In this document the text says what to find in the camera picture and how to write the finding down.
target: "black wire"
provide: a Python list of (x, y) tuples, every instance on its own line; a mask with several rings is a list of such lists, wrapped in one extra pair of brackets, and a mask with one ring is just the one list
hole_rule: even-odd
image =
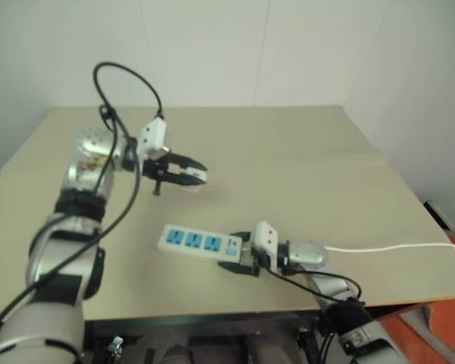
[(320, 352), (318, 353), (318, 364), (325, 364), (327, 362), (328, 350), (332, 344), (332, 341), (335, 337), (335, 332), (330, 332), (325, 336), (324, 342), (320, 347)]
[[(99, 109), (100, 109), (99, 113), (102, 116), (101, 119), (103, 120), (103, 123), (105, 123), (105, 125), (107, 127), (109, 127), (108, 124), (106, 123), (105, 118), (103, 117), (103, 114), (101, 113), (101, 108), (102, 108), (102, 106), (99, 106)], [(116, 115), (116, 113), (113, 113), (111, 117), (112, 117), (112, 120), (113, 120), (113, 144), (111, 145), (111, 149), (109, 151), (108, 158), (106, 159), (106, 162), (103, 165), (101, 173), (99, 174), (99, 178), (96, 181), (96, 185), (94, 186), (93, 193), (95, 195), (98, 193), (98, 189), (99, 189), (99, 185), (101, 184), (101, 180), (103, 179), (103, 176), (105, 175), (109, 164), (113, 160), (113, 154), (115, 153), (116, 144), (118, 142), (118, 127), (117, 127), (116, 122), (115, 122), (115, 117), (117, 118), (118, 116)]]
[(296, 286), (296, 287), (298, 287), (298, 288), (301, 288), (302, 290), (306, 290), (307, 292), (310, 292), (310, 293), (313, 294), (314, 296), (318, 296), (318, 297), (321, 297), (321, 298), (325, 298), (326, 300), (334, 301), (334, 302), (337, 302), (337, 303), (342, 303), (342, 302), (344, 302), (343, 300), (338, 300), (337, 298), (333, 298), (333, 297), (327, 296), (326, 294), (317, 292), (316, 290), (313, 290), (313, 289), (311, 289), (311, 288), (308, 288), (308, 287), (306, 287), (306, 286), (303, 286), (302, 284), (297, 283), (297, 282), (295, 282), (295, 281), (292, 281), (291, 279), (288, 279), (288, 278), (284, 277), (283, 275), (279, 275), (278, 273), (275, 273), (275, 272), (271, 271), (270, 268), (269, 268), (268, 257), (266, 256), (266, 254), (265, 254), (265, 253), (262, 253), (262, 257), (261, 257), (261, 258), (262, 258), (262, 262), (264, 262), (263, 267), (266, 268), (266, 271), (267, 271), (270, 275), (272, 275), (272, 276), (274, 276), (274, 277), (276, 277), (276, 278), (278, 278), (278, 279), (281, 279), (282, 281), (285, 281), (285, 282), (287, 282), (287, 283), (290, 283), (290, 284), (292, 284), (293, 286)]
[[(101, 89), (101, 86), (99, 85), (99, 81), (98, 81), (98, 72), (103, 67), (120, 68), (121, 70), (126, 71), (129, 74), (132, 74), (132, 75), (136, 76), (137, 78), (139, 78), (144, 84), (146, 84), (146, 86), (150, 89), (150, 91), (152, 91), (153, 95), (157, 99), (157, 105), (158, 105), (157, 116), (159, 116), (160, 118), (164, 117), (164, 110), (163, 110), (163, 107), (162, 107), (162, 101), (160, 101), (160, 96), (158, 96), (158, 93), (155, 91), (155, 89), (153, 88), (153, 86), (150, 84), (149, 81), (145, 80), (145, 78), (143, 78), (142, 75), (138, 74), (137, 72), (131, 70), (128, 67), (123, 66), (122, 64), (118, 64), (118, 63), (114, 63), (114, 62), (101, 62), (101, 63), (98, 63), (94, 67), (94, 70), (93, 70), (93, 82), (94, 82), (94, 86), (96, 88), (96, 91), (98, 91), (99, 97), (101, 97), (101, 100), (105, 103), (105, 106), (108, 108), (109, 111), (113, 110), (113, 107), (111, 106), (111, 104), (109, 103), (109, 101), (106, 98), (105, 94), (103, 93), (103, 91)], [(103, 122), (105, 123), (106, 127), (109, 130), (111, 130), (109, 125), (104, 120), (103, 120)]]
[[(142, 76), (140, 76), (139, 74), (137, 74), (136, 72), (130, 70), (129, 68), (126, 68), (125, 66), (121, 66), (120, 64), (115, 64), (115, 63), (111, 63), (111, 62), (103, 62), (103, 63), (100, 63), (98, 65), (96, 65), (94, 71), (93, 71), (93, 79), (94, 79), (94, 83), (95, 83), (95, 87), (99, 93), (99, 95), (101, 96), (103, 102), (105, 103), (106, 107), (108, 108), (108, 111), (110, 112), (110, 118), (111, 118), (111, 121), (113, 123), (113, 127), (114, 127), (114, 130), (116, 130), (116, 132), (114, 132), (114, 135), (116, 134), (116, 137), (118, 138), (118, 129), (117, 129), (117, 125), (116, 123), (118, 123), (118, 125), (120, 126), (123, 134), (125, 135), (126, 139), (127, 139), (127, 143), (132, 143), (131, 142), (131, 137), (130, 137), (130, 134), (128, 133), (126, 127), (124, 126), (123, 122), (121, 121), (121, 119), (118, 117), (118, 115), (116, 114), (115, 110), (112, 108), (110, 102), (108, 101), (108, 99), (106, 98), (105, 94), (103, 93), (102, 89), (101, 89), (101, 86), (99, 85), (98, 83), (98, 79), (97, 79), (97, 73), (98, 73), (98, 70), (103, 67), (103, 66), (113, 66), (113, 67), (118, 67), (120, 69), (123, 69), (125, 71), (128, 71), (130, 72), (131, 74), (137, 76), (138, 78), (140, 78), (151, 90), (152, 92), (154, 93), (155, 97), (157, 98), (157, 101), (158, 101), (158, 111), (157, 111), (157, 115), (158, 116), (162, 116), (162, 103), (160, 102), (160, 98), (158, 97), (158, 94), (157, 92), (155, 91), (155, 89), (153, 89), (153, 87), (148, 83), (148, 81), (146, 81)], [(112, 153), (114, 152), (115, 148), (112, 147), (111, 150), (110, 150), (110, 154), (108, 155), (108, 159), (110, 159), (110, 157), (112, 157)], [(85, 246), (83, 246), (81, 249), (79, 249), (77, 252), (75, 252), (75, 254), (71, 255), (69, 258), (65, 259), (62, 263), (58, 264), (57, 266), (55, 266), (55, 268), (53, 268), (51, 271), (49, 271), (47, 274), (43, 275), (38, 281), (32, 283), (31, 285), (29, 285), (28, 287), (26, 287), (18, 296), (16, 296), (1, 312), (0, 312), (0, 323), (3, 321), (3, 319), (10, 313), (10, 311), (12, 309), (14, 309), (14, 307), (20, 303), (25, 297), (27, 297), (30, 293), (32, 293), (35, 289), (41, 287), (42, 285), (44, 285), (46, 282), (48, 282), (51, 278), (53, 278), (61, 269), (63, 269), (63, 267), (65, 267), (66, 265), (68, 265), (69, 263), (73, 262), (77, 257), (81, 256), (84, 252), (86, 252), (87, 250), (91, 249), (93, 246), (95, 246), (96, 244), (99, 243), (99, 241), (105, 237), (106, 235), (108, 235), (113, 229), (116, 228), (116, 226), (124, 219), (124, 217), (127, 215), (127, 213), (131, 210), (131, 207), (133, 206), (133, 203), (135, 202), (135, 199), (137, 197), (137, 194), (138, 194), (138, 190), (140, 188), (140, 163), (138, 161), (138, 156), (136, 153), (133, 153), (133, 159), (134, 159), (134, 163), (135, 163), (135, 184), (134, 184), (134, 187), (133, 187), (133, 192), (131, 194), (131, 197), (128, 201), (128, 204), (126, 205), (126, 207), (124, 208), (123, 212), (102, 232), (100, 233), (99, 235), (97, 235), (96, 237), (94, 237), (90, 242), (88, 242), (88, 244), (86, 244)], [(104, 171), (105, 169), (107, 168), (108, 166), (108, 163), (109, 161), (107, 160), (107, 162), (105, 163), (104, 167), (103, 167), (103, 170), (102, 170), (102, 173), (100, 174), (100, 177), (97, 181), (97, 186), (99, 185), (99, 183), (101, 182), (101, 179), (102, 179), (102, 176), (104, 174)], [(61, 216), (60, 218), (56, 218), (55, 220), (53, 221), (50, 221), (49, 223), (47, 223), (45, 226), (43, 226), (39, 232), (36, 234), (36, 236), (33, 238), (33, 242), (32, 244), (35, 244), (38, 239), (40, 238), (40, 236), (48, 229), (48, 228), (51, 228), (54, 224), (57, 224), (58, 222), (60, 221), (63, 221), (65, 220), (66, 218), (69, 218), (71, 217), (71, 215), (69, 214), (66, 214), (66, 215), (63, 215)]]
[(92, 248), (96, 244), (99, 243), (99, 241), (111, 233), (111, 231), (116, 228), (116, 226), (124, 219), (124, 217), (127, 215), (127, 213), (130, 211), (136, 197), (138, 194), (138, 189), (140, 187), (140, 164), (138, 162), (137, 155), (135, 154), (134, 156), (135, 159), (135, 185), (133, 188), (133, 192), (131, 194), (130, 200), (128, 201), (127, 206), (123, 210), (123, 212), (99, 235), (94, 237), (90, 242), (88, 242), (87, 245), (83, 246), (81, 249), (79, 249), (75, 254), (71, 255), (69, 258), (65, 259), (62, 263), (56, 265), (55, 268), (53, 268), (51, 271), (49, 271), (46, 275), (42, 276), (38, 281), (32, 283), (30, 286), (28, 286), (25, 290), (23, 290), (17, 297), (15, 297), (1, 312), (0, 312), (0, 322), (5, 318), (5, 316), (10, 313), (10, 311), (18, 304), (20, 303), (25, 297), (27, 297), (33, 290), (41, 287), (44, 285), (46, 282), (48, 282), (51, 278), (53, 278), (63, 267), (74, 261), (78, 256), (81, 256), (84, 252), (86, 252), (88, 249)]
[(294, 271), (293, 272), (296, 275), (324, 275), (326, 277), (333, 277), (333, 278), (340, 278), (345, 281), (348, 281), (352, 283), (354, 286), (357, 288), (357, 298), (361, 298), (362, 296), (362, 287), (359, 283), (354, 281), (352, 278), (346, 277), (345, 275), (336, 275), (335, 273), (328, 273), (326, 271), (307, 271), (307, 270), (302, 270), (302, 271)]
[(30, 244), (29, 248), (29, 255), (32, 253), (33, 248), (36, 246), (36, 244), (39, 242), (39, 238), (44, 234), (48, 229), (52, 228), (54, 225), (60, 223), (61, 221), (70, 218), (71, 216), (76, 215), (72, 213), (67, 213), (64, 215), (59, 216), (58, 218), (55, 218), (47, 223), (45, 223), (39, 231), (37, 231), (37, 234), (34, 235), (32, 239), (32, 243)]

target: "table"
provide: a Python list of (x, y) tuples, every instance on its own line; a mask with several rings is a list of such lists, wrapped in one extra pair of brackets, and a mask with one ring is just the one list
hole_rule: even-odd
[[(152, 108), (119, 112), (132, 135), (154, 115)], [(197, 194), (164, 184), (157, 197), (153, 181), (142, 180), (130, 214), (102, 241), (105, 273), (84, 304), (86, 319), (318, 308), (309, 294), (266, 273), (240, 276), (214, 262), (160, 253), (165, 224), (231, 233), (266, 220), (283, 239), (339, 247), (448, 241), (338, 106), (170, 108), (165, 116), (173, 150), (204, 163), (209, 183)], [(24, 288), (30, 241), (53, 210), (76, 133), (95, 125), (101, 125), (96, 108), (55, 108), (3, 167), (0, 309)], [(132, 174), (117, 174), (105, 226), (132, 186)], [(330, 259), (362, 285), (369, 306), (455, 298), (449, 247), (332, 252)]]

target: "power strip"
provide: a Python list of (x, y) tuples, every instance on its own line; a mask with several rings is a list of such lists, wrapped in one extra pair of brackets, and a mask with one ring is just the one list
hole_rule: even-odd
[(158, 248), (162, 251), (238, 263), (242, 243), (240, 237), (165, 225)]

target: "blue outlet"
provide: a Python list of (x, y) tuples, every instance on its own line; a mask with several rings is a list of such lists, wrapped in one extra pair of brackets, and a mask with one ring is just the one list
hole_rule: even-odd
[(185, 246), (190, 246), (191, 248), (199, 248), (202, 242), (202, 238), (203, 236), (201, 234), (188, 233)]
[(170, 230), (167, 235), (167, 243), (180, 244), (185, 233), (182, 230)]
[(218, 252), (221, 249), (221, 238), (220, 237), (207, 237), (204, 250), (210, 250), (211, 252)]

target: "red floor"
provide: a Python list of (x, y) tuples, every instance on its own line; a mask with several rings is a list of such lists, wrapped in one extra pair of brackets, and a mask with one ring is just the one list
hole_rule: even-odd
[[(432, 303), (434, 309), (431, 329), (434, 334), (455, 351), (455, 300)], [(389, 335), (414, 364), (445, 364), (447, 361), (426, 343), (399, 316), (381, 320)]]

